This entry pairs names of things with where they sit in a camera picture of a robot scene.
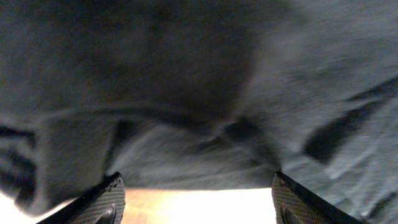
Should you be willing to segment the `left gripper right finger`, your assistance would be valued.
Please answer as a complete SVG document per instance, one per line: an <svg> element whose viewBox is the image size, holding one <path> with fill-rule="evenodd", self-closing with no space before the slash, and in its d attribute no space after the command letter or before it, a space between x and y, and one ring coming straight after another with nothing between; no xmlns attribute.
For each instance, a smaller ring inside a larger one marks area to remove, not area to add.
<svg viewBox="0 0 398 224"><path fill-rule="evenodd" d="M281 172L274 175L272 199L277 224L363 224Z"/></svg>

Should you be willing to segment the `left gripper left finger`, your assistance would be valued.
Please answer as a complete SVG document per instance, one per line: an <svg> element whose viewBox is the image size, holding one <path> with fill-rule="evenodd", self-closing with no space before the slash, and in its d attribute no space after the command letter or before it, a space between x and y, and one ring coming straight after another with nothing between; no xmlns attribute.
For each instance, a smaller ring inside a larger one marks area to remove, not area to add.
<svg viewBox="0 0 398 224"><path fill-rule="evenodd" d="M121 224L126 191L118 172L37 224Z"/></svg>

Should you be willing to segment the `black Nike t-shirt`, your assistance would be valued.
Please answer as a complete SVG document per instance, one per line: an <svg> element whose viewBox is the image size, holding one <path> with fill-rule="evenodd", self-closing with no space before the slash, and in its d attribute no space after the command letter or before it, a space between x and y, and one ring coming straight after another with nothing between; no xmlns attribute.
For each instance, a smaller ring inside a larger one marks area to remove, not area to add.
<svg viewBox="0 0 398 224"><path fill-rule="evenodd" d="M1 2L1 192L29 215L281 171L397 222L397 1Z"/></svg>

